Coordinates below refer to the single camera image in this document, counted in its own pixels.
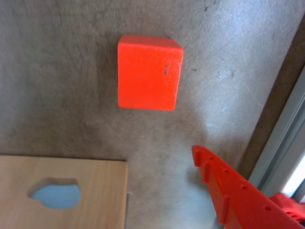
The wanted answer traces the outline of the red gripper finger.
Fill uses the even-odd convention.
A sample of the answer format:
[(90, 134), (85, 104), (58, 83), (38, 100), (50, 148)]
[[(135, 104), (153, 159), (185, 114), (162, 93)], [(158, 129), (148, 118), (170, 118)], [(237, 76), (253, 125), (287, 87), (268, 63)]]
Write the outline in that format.
[(283, 193), (265, 196), (209, 149), (192, 147), (194, 165), (227, 229), (303, 229), (305, 206)]

